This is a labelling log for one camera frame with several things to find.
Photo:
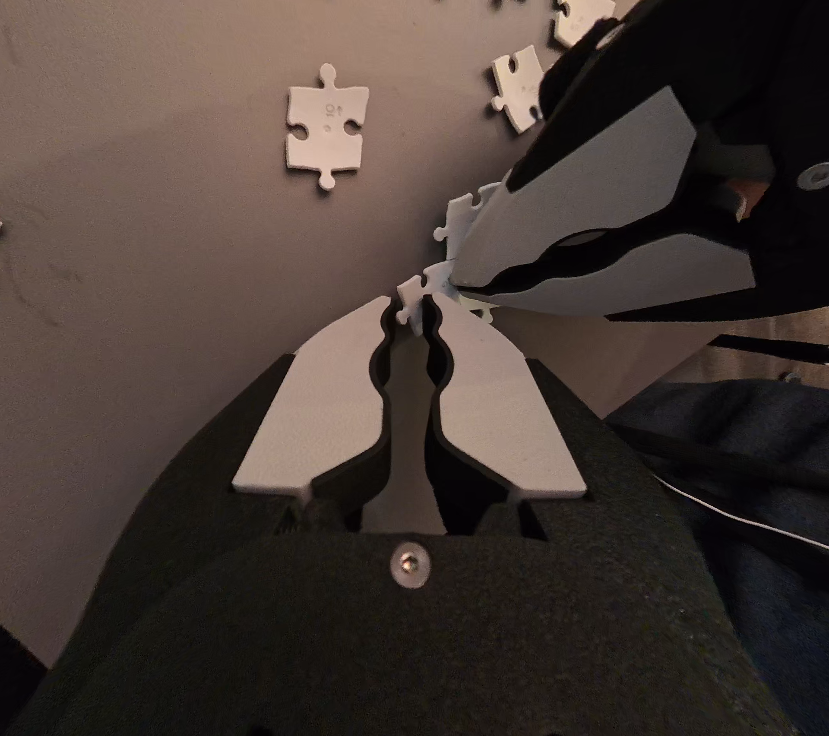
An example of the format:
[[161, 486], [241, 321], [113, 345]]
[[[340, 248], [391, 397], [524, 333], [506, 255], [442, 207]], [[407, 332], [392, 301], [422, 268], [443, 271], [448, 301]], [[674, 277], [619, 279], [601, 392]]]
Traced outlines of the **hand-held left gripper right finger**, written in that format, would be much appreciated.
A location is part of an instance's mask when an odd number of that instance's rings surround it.
[[543, 535], [531, 504], [588, 491], [527, 358], [498, 329], [442, 295], [423, 303], [433, 383], [424, 464], [449, 535], [473, 535], [505, 506]]

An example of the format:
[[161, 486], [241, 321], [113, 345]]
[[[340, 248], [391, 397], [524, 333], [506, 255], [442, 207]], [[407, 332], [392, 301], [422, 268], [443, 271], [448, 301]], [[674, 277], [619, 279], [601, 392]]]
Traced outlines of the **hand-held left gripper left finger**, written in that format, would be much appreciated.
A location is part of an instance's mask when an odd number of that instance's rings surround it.
[[396, 301], [381, 295], [287, 355], [287, 372], [232, 479], [235, 493], [337, 509], [360, 531], [386, 487], [391, 404], [386, 384]]

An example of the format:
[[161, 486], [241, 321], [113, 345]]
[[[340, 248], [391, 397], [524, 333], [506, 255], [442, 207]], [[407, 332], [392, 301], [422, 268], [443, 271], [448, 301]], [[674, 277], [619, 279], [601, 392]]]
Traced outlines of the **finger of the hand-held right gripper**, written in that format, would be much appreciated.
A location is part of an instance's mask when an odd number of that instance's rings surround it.
[[665, 86], [521, 188], [503, 183], [473, 222], [452, 281], [483, 288], [551, 246], [655, 214], [673, 200], [696, 129]]
[[556, 316], [610, 316], [753, 287], [749, 254], [695, 234], [674, 234], [597, 272], [549, 278], [487, 300]]

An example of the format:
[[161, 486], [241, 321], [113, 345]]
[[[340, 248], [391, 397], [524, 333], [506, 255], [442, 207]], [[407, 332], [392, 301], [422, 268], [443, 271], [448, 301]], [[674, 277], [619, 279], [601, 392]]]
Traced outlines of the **single white puzzle piece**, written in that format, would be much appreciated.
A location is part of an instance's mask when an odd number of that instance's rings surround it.
[[493, 322], [492, 312], [499, 305], [484, 302], [477, 298], [465, 297], [460, 293], [454, 295], [453, 300], [466, 311], [482, 319], [483, 322], [491, 325]]

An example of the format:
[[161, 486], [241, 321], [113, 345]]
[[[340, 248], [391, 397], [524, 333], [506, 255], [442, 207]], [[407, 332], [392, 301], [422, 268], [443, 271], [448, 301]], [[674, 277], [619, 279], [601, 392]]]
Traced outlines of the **joined white puzzle section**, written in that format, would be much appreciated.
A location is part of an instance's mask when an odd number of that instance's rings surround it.
[[453, 300], [459, 292], [451, 283], [455, 259], [479, 213], [499, 186], [498, 182], [493, 182], [480, 187], [477, 196], [467, 193], [449, 201], [443, 226], [433, 231], [433, 239], [446, 245], [444, 259], [425, 267], [421, 275], [415, 275], [398, 285], [397, 292], [402, 307], [396, 313], [397, 322], [400, 326], [409, 326], [416, 337], [423, 334], [424, 296], [443, 294]]

